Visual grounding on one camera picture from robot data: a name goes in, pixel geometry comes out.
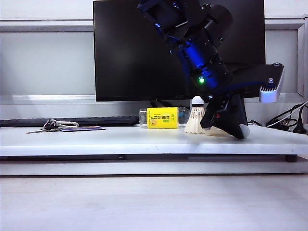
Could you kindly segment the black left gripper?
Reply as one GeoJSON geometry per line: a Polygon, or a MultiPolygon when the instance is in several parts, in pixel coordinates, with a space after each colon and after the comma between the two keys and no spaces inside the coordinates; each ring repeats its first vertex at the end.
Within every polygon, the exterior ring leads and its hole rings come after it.
{"type": "Polygon", "coordinates": [[[209,101],[200,122],[204,129],[215,126],[238,139],[243,139],[241,124],[248,125],[244,99],[240,94],[229,92],[209,101]]]}

